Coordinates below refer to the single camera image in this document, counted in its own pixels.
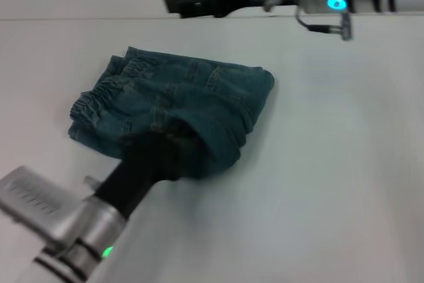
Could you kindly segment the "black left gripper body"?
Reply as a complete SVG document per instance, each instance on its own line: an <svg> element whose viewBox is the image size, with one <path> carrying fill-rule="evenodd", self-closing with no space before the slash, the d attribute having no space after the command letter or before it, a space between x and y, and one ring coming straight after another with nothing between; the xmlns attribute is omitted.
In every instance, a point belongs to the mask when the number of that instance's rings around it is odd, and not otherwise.
<svg viewBox="0 0 424 283"><path fill-rule="evenodd" d="M94 196L128 219L161 181L200 179L212 154L193 131L148 131L127 139L121 162Z"/></svg>

